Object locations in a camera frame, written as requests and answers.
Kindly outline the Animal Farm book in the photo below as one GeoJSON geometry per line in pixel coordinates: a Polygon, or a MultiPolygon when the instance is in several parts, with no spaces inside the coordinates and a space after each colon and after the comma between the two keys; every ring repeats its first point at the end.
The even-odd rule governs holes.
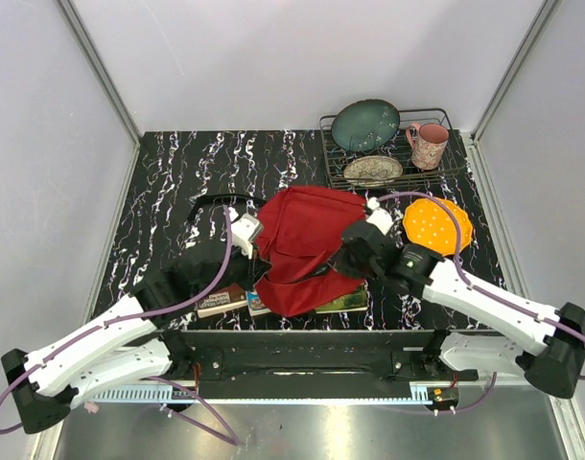
{"type": "Polygon", "coordinates": [[[368,309],[368,293],[365,285],[360,285],[353,292],[345,294],[327,304],[315,308],[316,314],[365,311],[368,309]]]}

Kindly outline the red student backpack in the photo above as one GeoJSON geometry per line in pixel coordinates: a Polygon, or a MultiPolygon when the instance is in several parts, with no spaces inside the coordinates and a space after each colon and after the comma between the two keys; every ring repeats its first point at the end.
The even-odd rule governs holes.
{"type": "Polygon", "coordinates": [[[264,202],[255,240],[261,262],[270,269],[254,285],[263,304],[276,314],[295,317],[313,311],[364,284],[338,273],[333,257],[351,224],[365,219],[360,195],[318,186],[292,186],[264,202]]]}

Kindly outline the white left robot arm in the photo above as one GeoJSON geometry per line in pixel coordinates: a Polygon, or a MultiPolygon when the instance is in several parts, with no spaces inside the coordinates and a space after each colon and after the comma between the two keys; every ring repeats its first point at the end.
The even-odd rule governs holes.
{"type": "Polygon", "coordinates": [[[92,396],[151,378],[180,380],[192,370],[189,345],[166,327],[214,291],[251,289],[270,265],[236,244],[208,241],[146,274],[108,310],[39,350],[2,358],[20,422],[36,434],[92,396]]]}

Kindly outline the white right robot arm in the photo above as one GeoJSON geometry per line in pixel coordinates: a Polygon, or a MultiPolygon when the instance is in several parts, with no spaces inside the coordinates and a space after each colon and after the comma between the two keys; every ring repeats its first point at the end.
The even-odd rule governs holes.
{"type": "Polygon", "coordinates": [[[585,310],[557,309],[468,274],[456,261],[422,245],[399,248],[375,224],[348,226],[336,255],[339,273],[380,282],[389,290],[461,312],[496,331],[494,336],[445,333],[421,356],[424,374],[442,380],[477,370],[524,378],[556,398],[573,397],[585,363],[585,310]]]}

